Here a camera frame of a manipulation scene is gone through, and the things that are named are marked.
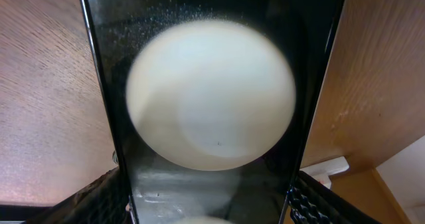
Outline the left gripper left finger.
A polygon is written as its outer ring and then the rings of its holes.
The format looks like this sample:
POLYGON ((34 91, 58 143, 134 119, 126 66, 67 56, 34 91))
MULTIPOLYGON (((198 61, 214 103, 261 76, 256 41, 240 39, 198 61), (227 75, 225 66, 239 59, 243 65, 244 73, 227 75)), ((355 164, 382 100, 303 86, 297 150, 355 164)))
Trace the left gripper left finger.
POLYGON ((74 195, 48 208, 26 224, 130 223, 129 197, 120 169, 114 168, 74 195))

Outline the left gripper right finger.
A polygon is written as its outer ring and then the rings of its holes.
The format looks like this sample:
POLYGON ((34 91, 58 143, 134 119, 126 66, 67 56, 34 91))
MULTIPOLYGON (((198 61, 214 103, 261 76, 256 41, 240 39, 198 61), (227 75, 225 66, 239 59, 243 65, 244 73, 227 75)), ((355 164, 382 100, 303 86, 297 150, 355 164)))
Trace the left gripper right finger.
POLYGON ((290 187, 287 200, 294 223, 379 224, 303 171, 290 187))

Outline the white power strip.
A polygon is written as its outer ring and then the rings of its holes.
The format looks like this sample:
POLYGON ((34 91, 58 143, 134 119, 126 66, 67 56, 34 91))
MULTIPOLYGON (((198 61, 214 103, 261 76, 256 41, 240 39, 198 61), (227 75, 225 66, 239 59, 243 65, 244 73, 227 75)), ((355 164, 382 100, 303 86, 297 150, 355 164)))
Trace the white power strip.
POLYGON ((330 176, 343 173, 349 169, 349 164, 345 157, 341 156, 332 160, 327 160, 318 164, 301 168, 301 171, 311 176, 313 179, 331 189, 330 176))

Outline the black smartphone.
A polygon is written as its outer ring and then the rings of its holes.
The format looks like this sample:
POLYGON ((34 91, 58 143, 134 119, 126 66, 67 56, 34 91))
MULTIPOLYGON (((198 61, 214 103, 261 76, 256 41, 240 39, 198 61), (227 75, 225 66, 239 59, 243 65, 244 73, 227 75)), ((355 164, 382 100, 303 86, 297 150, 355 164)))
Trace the black smartphone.
POLYGON ((80 0, 134 223, 282 223, 345 0, 80 0))

